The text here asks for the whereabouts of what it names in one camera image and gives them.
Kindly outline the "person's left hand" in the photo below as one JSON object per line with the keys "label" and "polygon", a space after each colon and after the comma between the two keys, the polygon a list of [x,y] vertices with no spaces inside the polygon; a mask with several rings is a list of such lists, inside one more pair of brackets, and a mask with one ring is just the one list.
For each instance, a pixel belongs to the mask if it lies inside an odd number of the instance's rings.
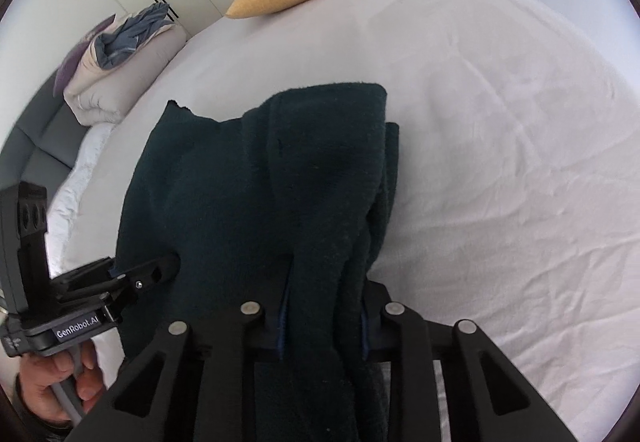
{"label": "person's left hand", "polygon": [[[98,403],[106,390],[102,370],[98,363],[96,346],[92,340],[84,341],[80,348],[84,368],[76,378],[76,393],[86,413]],[[21,357],[18,380],[22,398],[27,408],[37,417],[52,425],[70,422],[70,416],[56,399],[52,384],[66,380],[74,373],[72,356],[63,351],[43,356],[29,353]]]}

